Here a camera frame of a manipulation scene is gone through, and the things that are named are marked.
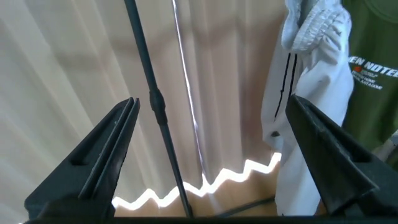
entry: white garment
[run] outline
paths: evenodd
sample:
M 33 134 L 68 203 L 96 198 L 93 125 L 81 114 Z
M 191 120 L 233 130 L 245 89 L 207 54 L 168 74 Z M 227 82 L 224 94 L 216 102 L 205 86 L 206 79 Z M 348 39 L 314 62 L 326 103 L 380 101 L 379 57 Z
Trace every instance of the white garment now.
M 262 102 L 263 139 L 282 152 L 275 196 L 279 215 L 313 215 L 320 200 L 285 115 L 289 91 L 306 98 L 342 125 L 354 85 L 348 65 L 349 13 L 340 0 L 319 0 L 299 27 L 302 1 L 285 0 L 289 13 L 275 48 Z M 289 52 L 289 69 L 285 77 Z M 297 64 L 293 71 L 295 54 Z M 294 73 L 298 81 L 293 80 L 290 90 L 291 74 Z M 284 77 L 285 90 L 275 118 Z M 280 136 L 272 137 L 274 131 Z

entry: green t-shirt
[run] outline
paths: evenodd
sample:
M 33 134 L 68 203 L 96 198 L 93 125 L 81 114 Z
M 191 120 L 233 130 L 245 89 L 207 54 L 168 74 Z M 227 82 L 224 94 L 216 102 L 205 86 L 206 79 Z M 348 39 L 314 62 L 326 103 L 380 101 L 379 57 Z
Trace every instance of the green t-shirt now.
M 344 0 L 354 91 L 343 128 L 369 150 L 398 129 L 398 0 Z

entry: black stripe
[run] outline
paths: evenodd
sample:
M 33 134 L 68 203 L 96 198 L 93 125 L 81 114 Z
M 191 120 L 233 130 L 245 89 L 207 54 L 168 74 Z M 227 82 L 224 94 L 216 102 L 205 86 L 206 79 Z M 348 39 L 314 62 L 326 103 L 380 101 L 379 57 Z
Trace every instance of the black stripe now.
M 288 95 L 288 97 L 287 97 L 287 100 L 289 100 L 289 99 L 290 99 L 290 96 L 292 95 L 293 82 L 294 82 L 294 73 L 295 73 L 295 71 L 296 71 L 296 64 L 297 64 L 297 54 L 294 55 L 292 79 L 290 80 L 290 90 L 289 90 L 289 95 Z
M 284 96 L 285 82 L 286 82 L 286 76 L 287 76 L 287 69 L 289 68 L 289 61 L 290 61 L 290 53 L 289 53 L 289 55 L 287 56 L 287 62 L 286 62 L 286 68 L 285 68 L 284 81 L 283 81 L 283 83 L 282 83 L 282 89 L 280 90 L 279 103 L 278 103 L 278 107 L 276 108 L 276 112 L 275 112 L 274 118 L 276 118 L 276 116 L 278 115 L 279 108 L 280 108 L 280 104 L 282 103 L 282 98 L 283 98 L 283 96 Z

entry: curtain fold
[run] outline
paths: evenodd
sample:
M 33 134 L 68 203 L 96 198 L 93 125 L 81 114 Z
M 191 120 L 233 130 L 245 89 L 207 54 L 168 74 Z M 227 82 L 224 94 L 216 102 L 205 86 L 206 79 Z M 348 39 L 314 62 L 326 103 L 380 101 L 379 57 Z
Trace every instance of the curtain fold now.
M 283 2 L 137 6 L 184 181 L 200 189 L 202 173 L 212 184 L 222 169 L 242 173 L 246 159 L 268 165 L 260 111 Z M 141 111 L 115 196 L 170 195 L 175 180 L 124 1 L 0 1 L 0 68 L 2 223 L 24 222 L 24 199 L 130 96 Z

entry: fabric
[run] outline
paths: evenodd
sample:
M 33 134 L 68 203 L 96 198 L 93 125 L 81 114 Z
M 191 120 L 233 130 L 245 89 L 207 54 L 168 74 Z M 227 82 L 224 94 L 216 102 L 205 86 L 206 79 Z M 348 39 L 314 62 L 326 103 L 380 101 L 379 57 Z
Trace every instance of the fabric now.
M 284 3 L 136 2 L 185 189 L 270 172 L 261 101 Z M 129 96 L 141 110 L 114 204 L 166 207 L 178 190 L 124 1 L 0 1 L 0 223 L 24 223 L 24 199 Z
M 392 47 L 398 35 L 398 1 L 343 4 L 353 20 L 349 64 L 355 80 L 343 127 L 373 150 L 398 129 L 398 57 Z
M 353 90 L 348 66 L 351 20 L 340 1 L 324 0 L 317 1 L 298 26 L 302 2 L 285 3 L 289 13 L 280 34 L 281 45 L 275 48 L 262 102 L 263 138 L 282 152 L 275 197 L 278 214 L 313 215 L 320 196 L 284 112 L 289 96 L 283 94 L 278 105 L 284 88 L 281 85 L 289 83 L 284 78 L 285 58 L 289 52 L 297 54 L 297 64 L 302 67 L 296 71 L 302 73 L 296 76 L 297 84 L 292 82 L 292 93 L 308 99 L 341 125 Z

